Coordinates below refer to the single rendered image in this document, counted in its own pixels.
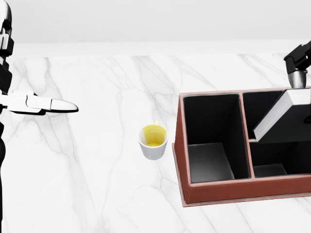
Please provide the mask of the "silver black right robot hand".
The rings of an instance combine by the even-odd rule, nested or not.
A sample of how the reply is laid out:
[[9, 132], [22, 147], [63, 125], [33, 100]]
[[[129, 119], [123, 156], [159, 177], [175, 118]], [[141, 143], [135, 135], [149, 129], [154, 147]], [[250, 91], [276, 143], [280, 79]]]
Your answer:
[[284, 57], [291, 88], [305, 88], [307, 68], [311, 66], [311, 40], [305, 45], [297, 46]]

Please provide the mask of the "white mug with yellow inside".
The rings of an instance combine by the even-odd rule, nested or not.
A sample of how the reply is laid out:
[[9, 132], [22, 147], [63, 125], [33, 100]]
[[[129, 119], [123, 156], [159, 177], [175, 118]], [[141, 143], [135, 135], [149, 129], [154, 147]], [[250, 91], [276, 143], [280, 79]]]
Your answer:
[[142, 127], [138, 133], [142, 153], [149, 160], [157, 160], [164, 155], [168, 139], [168, 131], [159, 121]]

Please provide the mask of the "red-brown desk caddy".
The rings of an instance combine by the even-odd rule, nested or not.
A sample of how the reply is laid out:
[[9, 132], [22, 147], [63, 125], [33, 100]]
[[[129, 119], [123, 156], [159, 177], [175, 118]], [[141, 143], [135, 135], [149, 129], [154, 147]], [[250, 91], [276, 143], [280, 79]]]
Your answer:
[[173, 154], [183, 206], [311, 196], [308, 140], [258, 143], [283, 88], [183, 93]]

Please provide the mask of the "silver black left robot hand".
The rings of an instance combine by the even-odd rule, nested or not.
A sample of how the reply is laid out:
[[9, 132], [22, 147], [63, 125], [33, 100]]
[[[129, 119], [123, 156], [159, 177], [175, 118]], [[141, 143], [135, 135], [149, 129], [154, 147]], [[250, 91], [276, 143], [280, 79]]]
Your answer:
[[3, 109], [26, 115], [44, 115], [46, 112], [73, 113], [78, 107], [68, 101], [40, 97], [34, 92], [13, 91], [9, 93], [12, 73], [6, 58], [14, 48], [12, 33], [12, 12], [6, 0], [0, 0], [0, 114]]

